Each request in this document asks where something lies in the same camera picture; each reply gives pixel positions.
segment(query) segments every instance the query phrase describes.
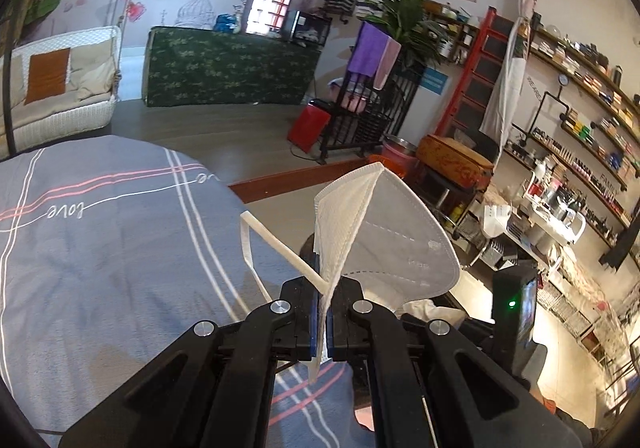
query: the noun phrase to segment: white curtain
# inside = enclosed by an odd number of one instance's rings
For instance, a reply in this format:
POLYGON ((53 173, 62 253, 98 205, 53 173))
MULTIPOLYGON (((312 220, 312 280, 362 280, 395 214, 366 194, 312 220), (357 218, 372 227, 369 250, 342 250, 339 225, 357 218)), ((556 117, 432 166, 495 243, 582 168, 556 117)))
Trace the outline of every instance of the white curtain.
POLYGON ((520 16, 513 25, 498 82, 491 94, 480 130, 500 145, 500 154, 509 137, 518 106, 529 55, 529 21, 536 0, 519 0, 520 16))

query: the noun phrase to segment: blue blanket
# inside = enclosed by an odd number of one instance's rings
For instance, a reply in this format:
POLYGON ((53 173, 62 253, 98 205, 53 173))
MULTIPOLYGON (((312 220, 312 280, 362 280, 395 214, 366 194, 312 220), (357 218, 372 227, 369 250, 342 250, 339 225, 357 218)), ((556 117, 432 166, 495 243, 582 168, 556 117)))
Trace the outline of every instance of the blue blanket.
MULTIPOLYGON (((107 136, 0 164, 0 374, 53 447, 75 421, 202 319, 264 298, 242 260, 242 203, 176 152, 107 136)), ((270 295, 295 272, 252 235, 270 295)), ((351 371, 276 378, 268 446, 373 447, 351 371)))

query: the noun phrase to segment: reception desk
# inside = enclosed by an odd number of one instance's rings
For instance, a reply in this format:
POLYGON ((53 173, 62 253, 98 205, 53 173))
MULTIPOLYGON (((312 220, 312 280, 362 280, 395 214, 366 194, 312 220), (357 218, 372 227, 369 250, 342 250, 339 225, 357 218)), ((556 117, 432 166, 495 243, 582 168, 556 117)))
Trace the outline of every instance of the reception desk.
POLYGON ((146 47, 143 99, 149 107, 299 104, 320 53, 258 35, 156 26, 146 47))

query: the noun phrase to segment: silver bolt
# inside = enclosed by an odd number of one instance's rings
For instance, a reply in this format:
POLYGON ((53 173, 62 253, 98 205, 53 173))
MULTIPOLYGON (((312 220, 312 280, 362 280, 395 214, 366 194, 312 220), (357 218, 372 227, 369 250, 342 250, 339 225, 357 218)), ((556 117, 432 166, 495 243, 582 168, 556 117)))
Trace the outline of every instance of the silver bolt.
POLYGON ((369 300, 358 300, 357 302, 353 302, 353 310, 356 313, 371 313, 373 309, 373 304, 370 303, 369 300))
POLYGON ((291 304, 286 300, 276 300, 273 303, 271 303, 271 310, 275 314, 288 313, 289 309, 291 309, 291 304))
POLYGON ((202 322, 198 322, 193 326, 193 332, 196 333, 197 336, 209 336, 215 328, 216 326, 214 326, 211 322, 203 320, 202 322))
POLYGON ((429 324, 429 329, 437 336, 444 336, 451 330, 451 326, 444 320, 434 320, 429 324))

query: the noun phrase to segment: dome drawing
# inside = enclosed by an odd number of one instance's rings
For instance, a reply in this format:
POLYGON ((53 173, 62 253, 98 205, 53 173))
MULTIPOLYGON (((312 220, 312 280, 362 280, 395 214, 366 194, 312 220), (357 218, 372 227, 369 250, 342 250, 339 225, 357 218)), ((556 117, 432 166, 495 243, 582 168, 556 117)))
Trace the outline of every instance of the dome drawing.
POLYGON ((174 26, 178 28, 196 28, 212 30, 215 13, 209 0, 191 0, 178 10, 174 26))

